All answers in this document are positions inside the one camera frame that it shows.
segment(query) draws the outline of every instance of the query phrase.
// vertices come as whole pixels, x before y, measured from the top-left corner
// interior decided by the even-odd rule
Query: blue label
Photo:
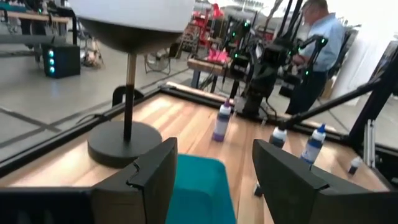
[[[313,147],[309,144],[305,146],[305,150],[303,151],[301,158],[305,161],[313,164],[318,157],[319,152],[321,151],[318,147]]]

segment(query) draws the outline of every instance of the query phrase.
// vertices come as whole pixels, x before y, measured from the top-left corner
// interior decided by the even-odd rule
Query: workbench
[[[199,80],[202,72],[206,72],[213,75],[213,79],[211,81],[210,93],[214,93],[214,91],[216,90],[218,77],[232,78],[231,75],[229,74],[229,63],[225,63],[225,65],[218,65],[216,63],[204,62],[202,60],[190,58],[188,59],[187,65],[188,68],[193,70],[193,76],[190,85],[192,88],[196,89],[200,88]],[[231,89],[231,94],[229,96],[231,99],[233,99],[236,96],[238,88],[239,88],[239,80],[234,80]]]
[[[218,110],[177,97],[173,92],[179,90],[186,95],[195,95],[210,101],[224,101],[225,98],[175,83],[168,83],[163,88],[164,91],[147,96],[134,107],[133,120],[152,125],[159,130],[163,140],[177,137],[178,152],[181,154],[220,160],[226,166],[239,224],[273,223],[264,198],[257,198],[252,193],[257,182],[252,163],[252,143],[253,139],[268,139],[274,127],[262,126],[234,116],[229,123],[224,142],[214,142],[211,136]],[[123,117],[120,114],[114,120],[122,120]],[[69,138],[58,148],[3,177],[0,179],[0,186],[91,186],[117,172],[117,169],[99,165],[90,158],[87,150],[87,131],[90,129],[85,130],[77,138]],[[307,139],[308,136],[288,131],[283,150],[298,157]],[[350,161],[356,156],[350,148],[326,142],[315,166],[366,189],[387,191],[387,187],[364,164],[360,165],[354,176],[347,174]]]
[[[4,17],[4,11],[0,11],[0,17]],[[63,24],[64,28],[59,27],[60,35],[66,34],[66,24],[72,19],[73,22],[73,44],[77,44],[77,20],[76,18],[60,17],[38,14],[33,11],[27,12],[12,12],[7,11],[8,18],[30,19],[33,21],[56,22]],[[51,42],[66,42],[66,37],[53,35],[0,35],[0,44],[43,44]]]

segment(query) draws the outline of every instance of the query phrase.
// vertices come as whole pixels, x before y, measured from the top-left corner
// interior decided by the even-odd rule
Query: black speaker
[[[71,44],[43,44],[44,73],[50,78],[80,75],[80,47]]]

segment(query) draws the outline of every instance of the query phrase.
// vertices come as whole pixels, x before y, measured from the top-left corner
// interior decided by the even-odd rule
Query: teal towel
[[[225,166],[215,159],[178,155],[166,224],[235,224]]]

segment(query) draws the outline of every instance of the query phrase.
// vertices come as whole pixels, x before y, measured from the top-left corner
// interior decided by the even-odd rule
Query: wooden tabletop
[[[173,86],[173,87],[175,87],[175,88],[177,88],[179,90],[186,91],[186,92],[189,92],[189,93],[193,93],[193,94],[196,94],[196,95],[204,96],[204,97],[207,97],[207,98],[212,98],[212,99],[218,100],[220,102],[225,102],[226,101],[226,98],[224,96],[219,96],[219,95],[216,95],[216,94],[213,94],[213,93],[208,93],[206,91],[198,90],[198,89],[195,89],[195,88],[192,88],[192,87],[189,87],[189,86],[185,86],[185,85],[181,85],[181,84],[178,84],[178,83],[167,82],[166,85]],[[229,103],[231,105],[234,105],[234,100],[230,99]],[[278,116],[280,116],[281,118],[285,118],[285,119],[289,119],[291,117],[291,115],[289,115],[289,114],[278,114]],[[312,126],[312,127],[314,127],[314,129],[319,128],[322,125],[321,123],[318,123],[318,122],[315,122],[315,121],[311,121],[311,120],[302,121],[302,124],[306,124],[306,125]],[[325,129],[328,130],[328,131],[331,131],[331,132],[336,132],[337,131],[336,128],[334,128],[332,126],[329,126],[329,125],[326,125]]]
[[[227,69],[227,66],[221,66],[221,65],[214,64],[211,62],[204,62],[204,61],[197,60],[194,58],[188,59],[187,65],[188,65],[188,68],[190,68],[190,69],[198,70],[201,72],[212,73],[217,76],[224,75],[225,69]]]
[[[264,198],[253,196],[256,175],[252,163],[253,139],[268,139],[274,127],[232,117],[223,143],[211,140],[218,110],[168,95],[156,95],[134,108],[134,120],[151,124],[163,139],[177,137],[178,152],[219,159],[226,166],[229,189],[239,224],[273,223]],[[118,170],[90,159],[87,134],[0,179],[1,186],[90,186]],[[308,136],[289,131],[283,150],[299,156]],[[316,166],[369,190],[387,190],[373,172],[361,164],[347,174],[357,155],[347,147],[326,142]]]
[[[19,18],[19,19],[32,19],[36,21],[49,21],[50,18],[48,15],[38,14],[36,12],[7,12],[8,17]],[[4,16],[3,11],[0,11],[0,16]],[[70,21],[69,17],[59,17],[52,16],[53,22],[59,23],[68,23]]]

